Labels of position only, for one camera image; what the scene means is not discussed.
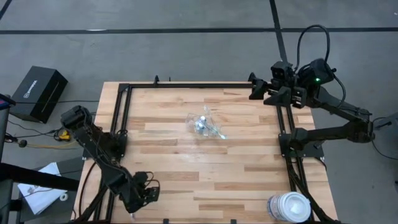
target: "black box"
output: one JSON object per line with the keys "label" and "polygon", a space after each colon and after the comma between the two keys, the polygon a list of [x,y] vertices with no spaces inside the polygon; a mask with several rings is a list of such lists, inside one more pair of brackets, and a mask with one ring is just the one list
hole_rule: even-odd
{"label": "black box", "polygon": [[56,70],[32,66],[11,97],[10,114],[24,121],[46,123],[68,81]]}

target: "concrete floor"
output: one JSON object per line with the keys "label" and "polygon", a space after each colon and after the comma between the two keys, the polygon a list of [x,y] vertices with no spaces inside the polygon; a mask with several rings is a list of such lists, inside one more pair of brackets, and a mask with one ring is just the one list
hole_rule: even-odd
{"label": "concrete floor", "polygon": [[[277,1],[283,27],[398,27],[398,2]],[[0,30],[133,29],[158,27],[273,27],[268,1],[221,0],[13,0]],[[299,34],[283,34],[288,60],[295,63]],[[324,34],[306,34],[302,64],[324,57]],[[13,94],[32,65],[56,68],[69,84],[62,100],[98,100],[105,81],[148,81],[159,75],[174,81],[241,81],[250,72],[268,80],[280,59],[276,36],[265,34],[98,34],[0,35],[0,91]],[[345,84],[347,102],[368,109],[373,118],[398,111],[398,33],[332,33],[329,64]],[[336,82],[328,91],[341,96]],[[74,103],[59,104],[46,125],[19,121],[48,131],[60,126],[59,116]],[[96,103],[82,103],[91,111]],[[341,125],[342,119],[313,110],[317,128]],[[9,125],[15,135],[30,134]],[[397,134],[377,132],[376,144],[398,157]],[[51,138],[30,143],[56,144]],[[329,141],[324,144],[331,191],[337,214],[346,223],[396,223],[398,162],[381,157],[371,144]],[[81,156],[82,149],[55,151],[21,149],[7,144],[3,162],[26,168]],[[29,223],[65,222],[70,213]]]}

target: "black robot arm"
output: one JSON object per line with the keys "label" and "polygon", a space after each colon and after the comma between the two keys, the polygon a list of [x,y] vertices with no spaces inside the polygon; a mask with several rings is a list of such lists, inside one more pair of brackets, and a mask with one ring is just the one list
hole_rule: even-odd
{"label": "black robot arm", "polygon": [[264,100],[265,105],[290,106],[303,108],[322,108],[332,114],[348,120],[344,126],[305,130],[295,128],[289,136],[289,146],[295,150],[303,150],[309,142],[324,140],[348,139],[353,142],[370,142],[374,139],[373,123],[370,122],[367,110],[355,107],[330,95],[321,85],[334,79],[335,69],[323,59],[312,63],[294,73],[291,64],[277,62],[271,67],[271,82],[257,78],[253,73],[249,77],[252,82],[250,100],[263,100],[264,94],[270,97]]}
{"label": "black robot arm", "polygon": [[[150,181],[156,181],[153,178],[148,180],[147,174],[150,172],[136,172],[131,175],[119,163],[123,156],[120,139],[122,136],[126,137],[127,131],[116,136],[102,132],[101,128],[93,124],[90,112],[82,106],[75,106],[62,114],[61,123],[98,164],[105,186],[113,194],[119,196],[127,212],[134,213],[148,203],[157,201],[160,186],[147,187]],[[87,221],[93,213],[98,199],[105,192],[106,188],[101,189],[88,209],[76,221]]]}

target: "wooden table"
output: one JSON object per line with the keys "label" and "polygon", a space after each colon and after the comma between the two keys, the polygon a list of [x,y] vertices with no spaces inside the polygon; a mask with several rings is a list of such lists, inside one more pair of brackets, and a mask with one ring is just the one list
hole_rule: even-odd
{"label": "wooden table", "polygon": [[[111,126],[118,85],[104,83],[95,119],[104,131]],[[152,171],[161,184],[159,201],[139,210],[136,222],[162,223],[164,218],[171,223],[275,222],[267,213],[267,199],[290,191],[277,140],[277,113],[274,106],[248,100],[250,93],[250,89],[230,88],[133,89],[127,122],[129,142],[121,164],[132,174]],[[186,130],[187,114],[203,114],[204,105],[222,125],[227,140],[200,139]],[[296,127],[315,128],[309,108],[293,108],[293,114]],[[78,195],[92,163],[85,161]],[[325,168],[315,159],[303,163],[311,194],[326,214],[337,218]],[[96,195],[100,177],[96,166],[85,188],[83,210]],[[112,223],[131,223],[118,199]]]}

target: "wire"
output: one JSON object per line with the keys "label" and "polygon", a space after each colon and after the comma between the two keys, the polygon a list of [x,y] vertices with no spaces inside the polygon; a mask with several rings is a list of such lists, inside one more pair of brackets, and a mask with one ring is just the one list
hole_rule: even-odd
{"label": "wire", "polygon": [[97,103],[99,100],[65,100],[65,101],[50,101],[50,102],[16,102],[17,104],[46,104],[46,103],[74,103],[74,102],[87,102]]}
{"label": "wire", "polygon": [[[47,191],[50,191],[50,190],[54,190],[54,189],[48,189],[48,190],[38,190],[38,191],[36,191],[36,192],[33,192],[33,193],[29,194],[29,195],[26,195],[26,196],[22,196],[22,197],[20,197],[20,198],[17,198],[16,200],[20,200],[20,199],[22,199],[22,198],[29,197],[29,196],[31,196],[32,194],[36,194],[36,193],[39,193],[39,192],[47,192]],[[5,207],[5,206],[9,205],[10,203],[11,203],[11,202],[9,202],[9,203],[5,204],[3,207],[1,207],[1,208],[0,208],[0,210],[2,210],[2,209]]]}
{"label": "wire", "polygon": [[36,132],[38,132],[38,133],[40,133],[40,134],[34,134],[34,135],[28,135],[28,136],[16,136],[15,138],[31,138],[31,137],[37,137],[37,136],[42,136],[42,135],[46,135],[46,136],[48,136],[48,137],[53,137],[53,136],[49,136],[49,135],[47,135],[47,134],[55,133],[55,132],[59,131],[59,129],[61,129],[61,128],[54,129],[54,130],[48,131],[48,132],[46,132],[46,133],[40,133],[40,132],[38,132],[37,130],[35,130]]}
{"label": "wire", "polygon": [[35,132],[39,133],[40,135],[47,135],[47,134],[48,134],[48,133],[41,133],[40,131],[38,131],[38,130],[36,130],[36,129],[25,128],[25,127],[23,127],[22,125],[16,124],[16,123],[14,123],[14,122],[12,122],[12,121],[10,121],[10,120],[8,120],[8,122],[10,122],[11,124],[16,125],[16,126],[22,128],[22,129],[25,129],[25,130],[27,130],[27,131],[35,131]]}
{"label": "wire", "polygon": [[[324,27],[323,25],[319,25],[319,24],[315,24],[312,26],[309,26],[307,28],[305,28],[303,30],[303,32],[301,32],[300,37],[298,38],[298,43],[297,43],[297,63],[296,63],[296,67],[294,68],[294,72],[297,71],[297,69],[299,68],[300,65],[300,45],[301,45],[301,40],[303,38],[303,35],[312,28],[321,28],[321,30],[323,30],[325,32],[326,35],[326,55],[325,55],[325,66],[327,66],[327,62],[329,59],[329,53],[330,53],[330,34],[329,31],[326,29],[326,27]],[[299,73],[304,70],[305,68],[307,68],[309,66],[309,64],[304,65],[302,68],[300,68]],[[339,78],[337,78],[337,76],[335,74],[333,74],[333,77],[335,78],[335,80],[338,82],[338,84],[341,86],[341,90],[343,91],[343,97],[340,100],[340,103],[338,104],[337,108],[340,108],[340,106],[344,103],[345,99],[346,99],[346,88],[344,87],[344,84],[340,81]]]}
{"label": "wire", "polygon": [[34,147],[34,146],[25,146],[25,147],[31,147],[34,149],[58,149],[58,150],[76,150],[80,148],[54,148],[54,147]]}
{"label": "wire", "polygon": [[6,133],[4,135],[4,142],[6,143],[13,143],[13,142],[18,142],[18,139],[10,135],[9,133]]}
{"label": "wire", "polygon": [[150,180],[148,180],[148,184],[145,185],[145,187],[148,187],[148,185],[154,180],[155,174],[153,172],[146,172],[147,174],[152,174],[152,177],[150,178]]}
{"label": "wire", "polygon": [[344,87],[344,84],[340,81],[339,78],[337,78],[337,76],[335,74],[333,74],[333,76],[334,76],[335,80],[338,82],[338,84],[341,86],[341,90],[343,90],[343,97],[341,98],[340,103],[337,106],[337,108],[340,108],[340,106],[342,106],[342,104],[346,100],[346,88]]}
{"label": "wire", "polygon": [[330,35],[328,30],[326,29],[326,27],[324,27],[323,25],[319,25],[319,24],[315,24],[312,26],[309,26],[307,28],[305,28],[303,30],[303,32],[301,32],[300,37],[298,38],[298,43],[297,43],[297,63],[296,63],[296,67],[294,68],[294,72],[297,71],[297,69],[299,68],[300,65],[300,45],[301,45],[301,39],[303,38],[303,35],[309,30],[312,29],[314,27],[318,27],[321,28],[325,34],[326,34],[326,55],[325,55],[325,63],[327,63],[328,58],[329,58],[329,53],[330,53]]}
{"label": "wire", "polygon": [[[79,172],[79,171],[81,171],[81,170],[68,171],[68,172],[63,172],[63,173],[54,174],[54,175],[69,174],[69,173],[72,173],[72,172]],[[36,192],[33,192],[33,193],[29,194],[29,195],[26,195],[26,196],[19,197],[19,198],[17,198],[16,200],[20,200],[20,199],[23,199],[23,198],[29,197],[29,196],[31,196],[32,194],[36,194],[36,193],[39,193],[39,192],[48,192],[48,191],[50,191],[50,190],[54,190],[54,189],[38,190],[38,191],[36,191]],[[10,203],[11,203],[11,202],[9,202],[9,203],[7,203],[7,204],[3,205],[3,206],[0,208],[0,210],[2,210],[2,209],[5,207],[5,206],[9,205]]]}
{"label": "wire", "polygon": [[29,146],[29,147],[41,147],[41,148],[62,149],[63,147],[71,146],[71,145],[73,145],[73,144],[75,144],[75,143],[76,143],[76,141],[73,141],[73,142],[68,143],[68,144],[63,144],[63,145],[60,145],[60,146],[48,146],[48,145],[37,145],[37,144],[28,144],[27,146]]}
{"label": "wire", "polygon": [[[386,118],[386,117],[374,118],[373,121],[372,121],[372,123],[374,123],[375,121],[377,121],[377,120],[379,120],[379,119],[383,119],[383,118]],[[398,160],[398,158],[390,157],[390,156],[387,156],[387,155],[381,153],[380,150],[376,147],[376,144],[374,143],[374,139],[372,139],[372,145],[373,145],[373,148],[374,148],[381,156],[383,156],[383,157],[385,157],[385,158],[388,158],[388,159]]]}
{"label": "wire", "polygon": [[322,163],[322,165],[325,167],[326,171],[328,170],[328,167],[326,166],[325,162],[321,158],[315,157],[315,159],[318,160],[320,163]]}
{"label": "wire", "polygon": [[90,176],[91,171],[93,170],[95,164],[96,163],[94,162],[93,165],[91,165],[90,169],[87,172],[85,181],[83,182],[83,186],[81,187],[80,198],[79,198],[79,210],[78,210],[79,211],[79,217],[81,216],[81,203],[82,203],[82,200],[83,200],[83,193],[85,191],[85,187],[86,187],[86,184],[87,184],[88,176]]}
{"label": "wire", "polygon": [[73,220],[75,220],[76,219],[76,211],[74,208],[72,208],[72,211],[73,211]]}

